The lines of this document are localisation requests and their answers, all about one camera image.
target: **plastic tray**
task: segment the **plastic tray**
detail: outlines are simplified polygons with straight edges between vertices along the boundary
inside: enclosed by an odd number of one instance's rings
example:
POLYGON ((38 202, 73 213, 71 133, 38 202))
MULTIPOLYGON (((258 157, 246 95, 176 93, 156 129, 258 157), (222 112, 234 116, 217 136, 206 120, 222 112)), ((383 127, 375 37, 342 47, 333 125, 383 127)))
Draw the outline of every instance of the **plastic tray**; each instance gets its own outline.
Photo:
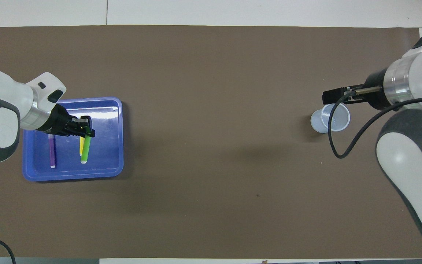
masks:
POLYGON ((96 136, 89 158, 81 164, 79 137, 55 136, 56 167, 50 167, 48 135, 24 131, 22 174, 32 182, 117 176, 123 169, 122 102, 116 97, 60 100, 69 114, 89 115, 96 136))

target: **clear plastic cup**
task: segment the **clear plastic cup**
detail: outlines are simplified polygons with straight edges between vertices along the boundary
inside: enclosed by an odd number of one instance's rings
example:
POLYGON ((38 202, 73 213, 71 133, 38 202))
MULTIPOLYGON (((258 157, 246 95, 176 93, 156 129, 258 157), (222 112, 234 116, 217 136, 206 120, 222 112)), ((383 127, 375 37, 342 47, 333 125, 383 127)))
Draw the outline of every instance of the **clear plastic cup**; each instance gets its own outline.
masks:
MULTIPOLYGON (((310 124, 315 131, 319 133, 328 133, 328 117, 330 117, 333 106, 335 106, 335 104, 327 104, 322 109, 317 110, 312 114, 310 117, 310 124)), ((332 132, 338 132, 345 129, 350 120, 351 116, 348 108, 346 108, 344 104, 338 105, 333 114, 332 132)))

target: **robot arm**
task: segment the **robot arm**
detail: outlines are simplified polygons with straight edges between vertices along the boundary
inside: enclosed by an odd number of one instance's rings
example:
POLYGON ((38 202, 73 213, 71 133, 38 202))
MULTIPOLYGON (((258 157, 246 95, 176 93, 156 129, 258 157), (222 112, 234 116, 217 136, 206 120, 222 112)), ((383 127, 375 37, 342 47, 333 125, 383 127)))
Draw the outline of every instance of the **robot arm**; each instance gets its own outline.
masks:
POLYGON ((0 162, 10 157, 19 142, 19 129, 62 136, 94 137, 90 117, 78 119, 57 104, 66 92, 63 83, 46 72, 22 84, 0 72, 0 162))
MULTIPOLYGON (((323 92, 323 103, 368 102, 378 110, 422 98, 422 37, 389 67, 362 85, 323 92)), ((397 107, 377 139, 377 160, 422 234, 422 102, 397 107)))

